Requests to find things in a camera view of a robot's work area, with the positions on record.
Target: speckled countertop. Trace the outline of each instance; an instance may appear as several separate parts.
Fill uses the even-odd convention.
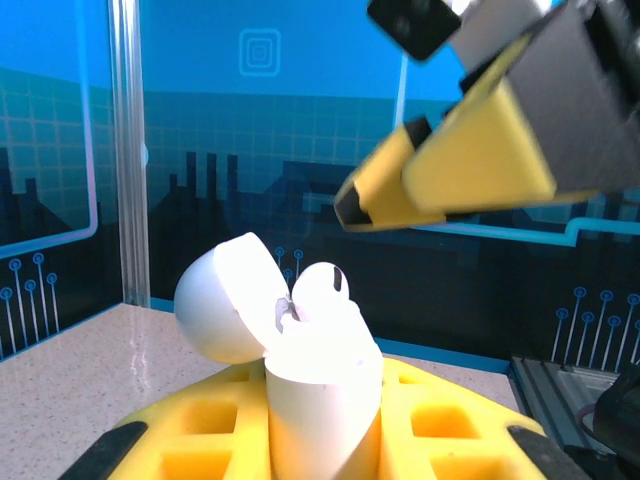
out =
[[[402,360],[507,407],[504,375]],[[0,477],[57,479],[120,419],[224,368],[196,354],[173,315],[119,305],[0,366]]]

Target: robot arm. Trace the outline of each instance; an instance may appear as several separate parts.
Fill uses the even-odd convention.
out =
[[[640,185],[638,10],[484,0],[458,16],[439,0],[373,0],[369,16],[410,56],[450,42],[468,75],[437,128],[425,117],[398,127],[346,180],[342,225],[443,223]]]

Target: glass panel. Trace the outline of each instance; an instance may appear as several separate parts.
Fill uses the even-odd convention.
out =
[[[426,114],[437,125],[459,100],[464,72],[451,48],[424,64],[404,61],[367,18],[366,2],[144,0],[141,8],[151,291],[165,301],[156,305],[171,308],[199,255],[254,231],[290,283],[317,261],[342,267],[378,337],[583,366],[595,350],[593,365],[604,361],[605,370],[636,354],[637,191],[626,204],[597,197],[438,228],[347,234],[339,226],[332,196],[354,166],[402,119]],[[602,233],[609,221],[625,234]],[[612,316],[622,325],[611,327]]]
[[[4,2],[5,358],[121,301],[112,116],[106,2]]]

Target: yellow foam holder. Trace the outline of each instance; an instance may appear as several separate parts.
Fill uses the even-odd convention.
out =
[[[540,425],[398,360],[385,359],[379,418],[380,480],[545,478],[507,431],[544,435]],[[272,478],[263,361],[228,367],[118,426],[136,421],[148,428],[110,480]]]

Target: earbud case lid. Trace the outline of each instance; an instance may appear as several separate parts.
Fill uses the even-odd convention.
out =
[[[175,292],[180,329],[210,360],[240,364],[279,348],[282,302],[289,286],[271,253],[247,233],[198,258]]]

